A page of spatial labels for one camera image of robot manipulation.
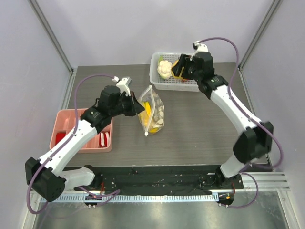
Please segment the yellow fake lemon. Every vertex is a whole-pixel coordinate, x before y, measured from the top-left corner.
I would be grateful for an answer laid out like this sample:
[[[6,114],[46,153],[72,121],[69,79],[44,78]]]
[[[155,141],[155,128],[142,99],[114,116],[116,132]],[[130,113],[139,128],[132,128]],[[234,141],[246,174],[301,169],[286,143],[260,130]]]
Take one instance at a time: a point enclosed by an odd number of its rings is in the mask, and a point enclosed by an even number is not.
[[[184,65],[179,60],[172,64],[171,74],[174,79],[184,81],[182,74],[184,71]]]

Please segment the clear zip top bag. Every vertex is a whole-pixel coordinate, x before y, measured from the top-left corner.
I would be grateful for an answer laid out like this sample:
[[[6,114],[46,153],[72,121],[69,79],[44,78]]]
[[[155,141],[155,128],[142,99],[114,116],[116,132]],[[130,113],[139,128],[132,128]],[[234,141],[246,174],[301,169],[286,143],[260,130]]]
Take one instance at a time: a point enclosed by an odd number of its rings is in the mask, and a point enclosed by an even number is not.
[[[148,102],[150,104],[151,107],[150,120],[153,119],[153,121],[156,124],[158,124],[162,129],[164,127],[164,104],[151,85],[149,85],[143,91],[143,93],[139,98],[139,102],[140,104],[142,104],[142,102]]]

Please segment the white fake cauliflower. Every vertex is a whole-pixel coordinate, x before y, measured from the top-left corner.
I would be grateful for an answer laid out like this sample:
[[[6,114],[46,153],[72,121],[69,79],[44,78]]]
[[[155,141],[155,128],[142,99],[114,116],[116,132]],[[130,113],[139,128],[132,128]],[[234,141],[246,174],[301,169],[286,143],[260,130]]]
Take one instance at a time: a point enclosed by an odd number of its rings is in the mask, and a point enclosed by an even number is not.
[[[158,60],[157,72],[165,80],[171,77],[172,63],[160,56]]]

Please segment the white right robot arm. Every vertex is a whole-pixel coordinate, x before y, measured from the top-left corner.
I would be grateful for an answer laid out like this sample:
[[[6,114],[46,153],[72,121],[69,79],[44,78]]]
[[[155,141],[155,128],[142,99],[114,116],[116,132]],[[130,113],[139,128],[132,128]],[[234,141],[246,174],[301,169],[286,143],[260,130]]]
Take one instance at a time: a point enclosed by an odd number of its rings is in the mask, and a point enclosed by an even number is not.
[[[239,137],[233,146],[233,154],[215,172],[215,182],[220,188],[227,188],[246,164],[255,162],[271,151],[274,131],[271,122],[262,122],[253,115],[229,90],[228,82],[215,74],[213,57],[209,52],[198,52],[191,56],[181,54],[173,64],[174,77],[194,80],[199,91],[215,103],[229,118]]]

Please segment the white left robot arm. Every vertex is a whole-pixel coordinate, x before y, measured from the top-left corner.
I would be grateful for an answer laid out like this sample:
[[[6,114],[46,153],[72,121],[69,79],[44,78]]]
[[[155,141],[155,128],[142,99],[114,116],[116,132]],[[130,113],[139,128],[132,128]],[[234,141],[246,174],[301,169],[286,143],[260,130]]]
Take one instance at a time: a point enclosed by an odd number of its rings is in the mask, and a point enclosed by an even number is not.
[[[89,166],[64,171],[68,162],[79,150],[95,138],[112,118],[118,115],[136,116],[145,108],[137,101],[134,92],[117,86],[106,86],[95,104],[86,109],[75,127],[49,152],[39,159],[30,157],[25,163],[26,181],[46,201],[53,202],[63,191],[78,186],[97,190],[102,179]]]

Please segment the yellow fake bananas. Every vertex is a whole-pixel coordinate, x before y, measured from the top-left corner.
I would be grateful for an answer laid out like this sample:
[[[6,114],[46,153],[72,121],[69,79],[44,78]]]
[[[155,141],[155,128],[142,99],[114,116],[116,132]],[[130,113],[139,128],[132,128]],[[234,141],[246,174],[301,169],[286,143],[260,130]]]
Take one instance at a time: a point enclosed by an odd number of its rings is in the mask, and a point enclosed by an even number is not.
[[[151,107],[148,102],[142,102],[142,106],[144,107],[144,111],[139,114],[139,120],[142,124],[144,135],[148,136],[149,134],[157,133],[161,127],[156,124],[151,118]]]

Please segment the red white striped cloth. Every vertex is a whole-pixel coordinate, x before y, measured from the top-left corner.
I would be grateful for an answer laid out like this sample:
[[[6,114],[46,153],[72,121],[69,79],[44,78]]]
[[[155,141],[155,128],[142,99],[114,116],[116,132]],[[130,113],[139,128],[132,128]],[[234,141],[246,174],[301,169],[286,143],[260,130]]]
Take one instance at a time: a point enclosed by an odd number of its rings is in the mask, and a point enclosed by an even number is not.
[[[108,147],[110,143],[110,132],[102,132],[100,133],[99,145],[101,148]]]

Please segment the pink compartment tray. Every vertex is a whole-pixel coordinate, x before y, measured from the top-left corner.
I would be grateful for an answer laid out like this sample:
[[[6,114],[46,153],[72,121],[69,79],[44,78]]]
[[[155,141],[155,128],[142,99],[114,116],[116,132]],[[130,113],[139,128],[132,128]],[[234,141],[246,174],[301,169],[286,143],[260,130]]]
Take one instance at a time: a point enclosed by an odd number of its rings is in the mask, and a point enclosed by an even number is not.
[[[56,145],[55,136],[58,132],[65,132],[66,136],[67,136],[68,133],[74,128],[75,123],[76,123],[76,118],[75,118],[74,109],[60,110],[56,116],[49,148],[52,149]],[[106,148],[100,147],[100,145],[99,145],[100,134],[98,134],[92,140],[90,140],[88,143],[86,143],[79,150],[78,153],[86,154],[86,153],[108,153],[108,152],[110,152],[112,149],[112,140],[113,140],[113,137],[112,137],[113,119],[112,119],[111,123],[102,130],[102,132],[110,132],[110,143],[109,143],[108,147],[106,147]]]

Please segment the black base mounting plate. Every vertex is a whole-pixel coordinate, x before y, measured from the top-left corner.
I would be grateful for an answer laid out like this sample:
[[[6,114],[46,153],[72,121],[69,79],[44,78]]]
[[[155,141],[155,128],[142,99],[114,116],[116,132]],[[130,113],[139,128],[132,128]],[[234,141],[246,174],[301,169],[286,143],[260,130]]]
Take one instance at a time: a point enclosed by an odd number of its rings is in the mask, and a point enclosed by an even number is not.
[[[218,166],[94,167],[93,170],[97,177],[85,189],[107,194],[120,190],[120,195],[128,196],[191,196],[244,188],[240,175],[222,178]]]

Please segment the red cloth lower left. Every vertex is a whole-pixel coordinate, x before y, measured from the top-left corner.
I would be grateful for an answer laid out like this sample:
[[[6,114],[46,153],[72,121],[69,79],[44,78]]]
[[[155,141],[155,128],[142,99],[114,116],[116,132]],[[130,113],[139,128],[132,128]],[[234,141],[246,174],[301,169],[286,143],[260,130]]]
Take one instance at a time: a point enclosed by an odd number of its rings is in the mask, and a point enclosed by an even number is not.
[[[55,143],[59,143],[66,136],[65,132],[58,132],[55,136]]]

